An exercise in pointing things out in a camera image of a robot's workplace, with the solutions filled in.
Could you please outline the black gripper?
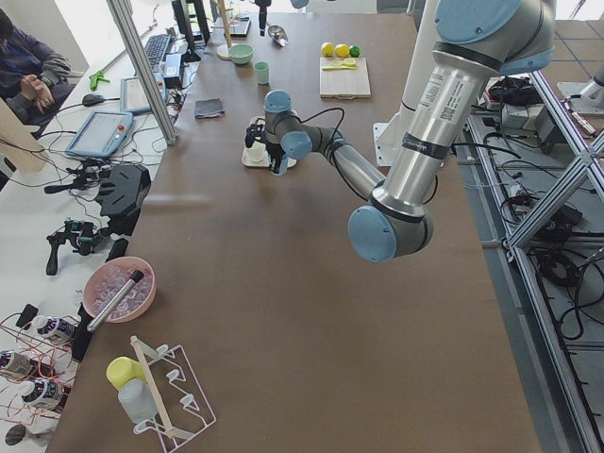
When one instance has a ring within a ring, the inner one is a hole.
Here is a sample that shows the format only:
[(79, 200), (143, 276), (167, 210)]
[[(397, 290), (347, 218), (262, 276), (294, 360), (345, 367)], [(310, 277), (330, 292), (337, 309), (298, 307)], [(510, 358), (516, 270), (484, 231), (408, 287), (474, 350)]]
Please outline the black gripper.
[(282, 147), (278, 143), (267, 143), (266, 151), (270, 159), (270, 170), (273, 174), (281, 173), (281, 163), (285, 156)]

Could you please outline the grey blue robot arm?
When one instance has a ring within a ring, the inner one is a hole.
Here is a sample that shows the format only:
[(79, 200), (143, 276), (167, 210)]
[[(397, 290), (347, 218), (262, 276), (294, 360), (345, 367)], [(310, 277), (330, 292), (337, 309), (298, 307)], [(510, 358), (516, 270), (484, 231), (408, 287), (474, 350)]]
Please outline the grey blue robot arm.
[(553, 1), (439, 1), (423, 17), (437, 38), (435, 62), (398, 154), (383, 175), (336, 127), (305, 125), (291, 110), (291, 97), (274, 90), (264, 99), (264, 141), (287, 159), (319, 153), (366, 200), (348, 221), (356, 253), (371, 262), (413, 254), (431, 239), (425, 198), (472, 104), (496, 76), (545, 68), (554, 51)]

